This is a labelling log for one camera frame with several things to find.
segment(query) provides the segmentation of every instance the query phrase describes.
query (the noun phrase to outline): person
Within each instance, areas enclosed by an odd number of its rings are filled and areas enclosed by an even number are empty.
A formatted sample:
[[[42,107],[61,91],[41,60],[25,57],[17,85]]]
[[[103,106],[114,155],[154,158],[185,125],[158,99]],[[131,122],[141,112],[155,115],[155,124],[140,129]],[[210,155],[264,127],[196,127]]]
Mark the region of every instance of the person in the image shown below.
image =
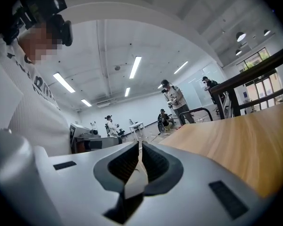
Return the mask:
[[[111,118],[111,115],[107,115],[105,117],[105,119],[107,119],[107,125],[110,129],[110,133],[111,134],[115,134],[115,135],[121,135],[121,132],[117,129],[118,128],[118,125],[115,125],[112,123],[112,118]]]
[[[180,113],[189,111],[189,107],[183,97],[181,90],[177,86],[170,86],[167,80],[161,82],[162,87],[166,90],[166,96],[168,100],[172,103],[172,108],[177,115],[180,124],[183,126],[185,124],[184,118],[188,120],[189,123],[195,123],[190,113],[180,116]]]
[[[166,128],[166,130],[170,130],[171,126],[175,124],[173,118],[170,118],[166,113],[164,109],[160,110],[160,114],[158,116],[158,121],[160,121],[163,123],[164,127]]]
[[[208,79],[207,76],[203,76],[203,77],[202,77],[202,81],[203,81],[203,83],[206,83],[206,84],[207,84],[207,87],[204,88],[204,90],[209,92],[209,94],[210,94],[211,97],[212,97],[213,103],[216,105],[215,98],[214,98],[214,96],[211,94],[210,89],[213,88],[213,87],[215,87],[216,85],[218,85],[218,83],[217,83],[216,81],[214,81],[214,80]],[[223,100],[225,99],[225,96],[224,96],[223,93],[220,94],[220,98],[221,98],[221,101],[223,102]]]
[[[51,14],[27,31],[13,33],[12,39],[4,34],[0,32],[0,115],[5,118],[10,114],[10,118],[5,123],[0,121],[0,129],[8,128],[11,133],[25,137],[32,146],[44,147],[48,156],[70,154],[67,121],[37,70],[46,54],[62,44],[72,44],[70,21]]]

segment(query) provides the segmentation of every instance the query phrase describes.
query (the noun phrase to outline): black pants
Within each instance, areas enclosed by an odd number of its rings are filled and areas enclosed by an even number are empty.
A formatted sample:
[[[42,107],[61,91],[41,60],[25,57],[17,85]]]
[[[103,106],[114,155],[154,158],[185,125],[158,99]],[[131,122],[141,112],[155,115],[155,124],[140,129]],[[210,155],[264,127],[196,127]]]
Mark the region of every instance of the black pants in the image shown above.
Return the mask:
[[[174,109],[174,112],[177,115],[177,118],[182,126],[185,124],[184,118],[186,118],[189,123],[195,123],[190,113],[184,114],[184,116],[181,116],[181,117],[179,116],[180,113],[186,112],[186,111],[189,111],[189,107],[187,105],[183,105],[182,107],[179,107],[178,109]]]

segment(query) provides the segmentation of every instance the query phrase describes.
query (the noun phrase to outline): ceiling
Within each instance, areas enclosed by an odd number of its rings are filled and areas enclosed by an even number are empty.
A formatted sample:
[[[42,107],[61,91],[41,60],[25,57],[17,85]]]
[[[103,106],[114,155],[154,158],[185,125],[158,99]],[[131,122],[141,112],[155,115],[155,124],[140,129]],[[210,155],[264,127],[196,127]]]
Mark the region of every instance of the ceiling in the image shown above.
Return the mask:
[[[81,0],[66,0],[67,4]],[[236,49],[241,56],[268,39],[263,31],[278,21],[262,0],[140,0],[179,18],[196,30],[213,48],[222,65],[234,61]],[[236,33],[246,38],[238,43]],[[74,43],[63,47],[50,61],[39,67],[59,104],[71,109],[84,108],[106,99],[124,99],[157,91],[163,78],[176,79],[174,71],[185,61],[186,67],[207,56],[203,50],[170,31],[128,20],[98,20],[73,25]],[[142,56],[135,78],[129,79],[135,56]],[[70,94],[53,78],[60,72],[76,90]]]

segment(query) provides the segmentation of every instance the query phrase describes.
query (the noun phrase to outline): wood grain surface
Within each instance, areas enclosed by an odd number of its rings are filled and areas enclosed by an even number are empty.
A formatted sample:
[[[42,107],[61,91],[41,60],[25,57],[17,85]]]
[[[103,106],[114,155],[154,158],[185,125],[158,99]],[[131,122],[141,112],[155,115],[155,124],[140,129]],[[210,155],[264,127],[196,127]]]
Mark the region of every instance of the wood grain surface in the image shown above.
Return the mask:
[[[283,103],[226,120],[186,124],[160,144],[215,160],[262,197],[283,185]]]

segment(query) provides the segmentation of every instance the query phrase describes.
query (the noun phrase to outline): vr headset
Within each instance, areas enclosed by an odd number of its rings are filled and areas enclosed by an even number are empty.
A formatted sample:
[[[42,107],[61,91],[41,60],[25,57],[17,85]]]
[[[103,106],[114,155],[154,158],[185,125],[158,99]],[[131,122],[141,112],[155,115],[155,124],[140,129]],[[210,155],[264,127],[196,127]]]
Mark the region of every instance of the vr headset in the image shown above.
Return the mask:
[[[46,22],[53,43],[70,46],[73,41],[71,22],[57,14],[66,8],[65,0],[18,0],[13,7],[12,23],[2,32],[4,41],[11,44],[24,25],[28,30],[35,24]]]

